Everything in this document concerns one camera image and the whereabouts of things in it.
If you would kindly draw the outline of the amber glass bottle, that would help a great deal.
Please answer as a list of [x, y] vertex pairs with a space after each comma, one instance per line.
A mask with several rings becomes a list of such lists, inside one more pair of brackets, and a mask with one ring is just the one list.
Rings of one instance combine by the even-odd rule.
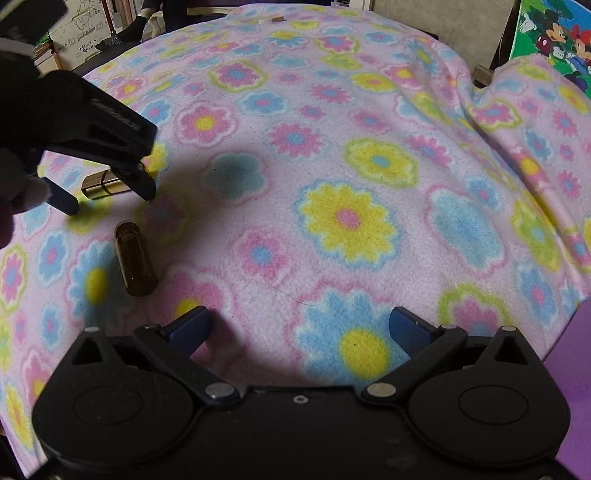
[[127, 293], [134, 297], [150, 295], [158, 280], [141, 236], [133, 222], [121, 222], [114, 229], [115, 249]]

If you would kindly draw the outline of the black and gold lipstick box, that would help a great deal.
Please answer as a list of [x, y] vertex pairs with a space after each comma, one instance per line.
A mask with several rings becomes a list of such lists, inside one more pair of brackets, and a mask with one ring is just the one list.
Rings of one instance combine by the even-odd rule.
[[110, 170], [87, 175], [81, 184], [81, 192], [89, 200], [99, 200], [128, 191], [130, 188]]

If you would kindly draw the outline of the purple foam mat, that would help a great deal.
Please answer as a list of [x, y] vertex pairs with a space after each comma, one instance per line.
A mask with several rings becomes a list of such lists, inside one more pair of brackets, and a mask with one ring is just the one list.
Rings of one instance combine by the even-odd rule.
[[591, 472], [590, 328], [590, 301], [585, 300], [544, 360], [571, 413], [557, 458], [578, 479], [589, 479]]

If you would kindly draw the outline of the pink floral fleece blanket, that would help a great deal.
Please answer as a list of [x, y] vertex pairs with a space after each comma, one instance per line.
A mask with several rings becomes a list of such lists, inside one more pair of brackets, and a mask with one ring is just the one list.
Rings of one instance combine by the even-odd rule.
[[[1, 423], [31, 423], [87, 326], [122, 335], [202, 305], [195, 358], [235, 385], [363, 384], [404, 362], [402, 305], [545, 355], [590, 296], [590, 101], [530, 54], [478, 88], [426, 33], [371, 12], [249, 5], [143, 43], [88, 80], [158, 129], [157, 185], [40, 205], [1, 252]], [[127, 293], [114, 229], [158, 280]]]

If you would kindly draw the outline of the Mickey Mouse picture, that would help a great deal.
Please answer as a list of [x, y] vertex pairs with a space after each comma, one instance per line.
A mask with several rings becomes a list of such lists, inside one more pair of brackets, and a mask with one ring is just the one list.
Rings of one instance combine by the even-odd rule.
[[583, 91], [590, 87], [590, 2], [521, 1], [510, 59], [541, 54]]

